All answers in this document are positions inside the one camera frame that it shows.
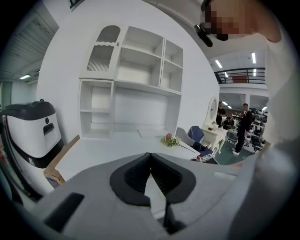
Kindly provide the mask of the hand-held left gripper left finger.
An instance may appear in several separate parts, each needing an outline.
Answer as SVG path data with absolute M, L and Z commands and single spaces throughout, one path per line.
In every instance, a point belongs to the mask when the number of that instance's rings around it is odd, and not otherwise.
M 168 236 L 144 194 L 149 153 L 90 167 L 44 196 L 32 213 L 75 240 L 161 240 Z

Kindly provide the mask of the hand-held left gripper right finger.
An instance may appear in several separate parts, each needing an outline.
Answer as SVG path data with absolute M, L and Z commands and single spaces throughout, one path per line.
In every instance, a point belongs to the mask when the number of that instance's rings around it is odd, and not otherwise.
M 155 194 L 164 203 L 154 215 L 161 217 L 169 234 L 203 217 L 237 178 L 239 168 L 184 160 L 166 154 L 150 155 Z

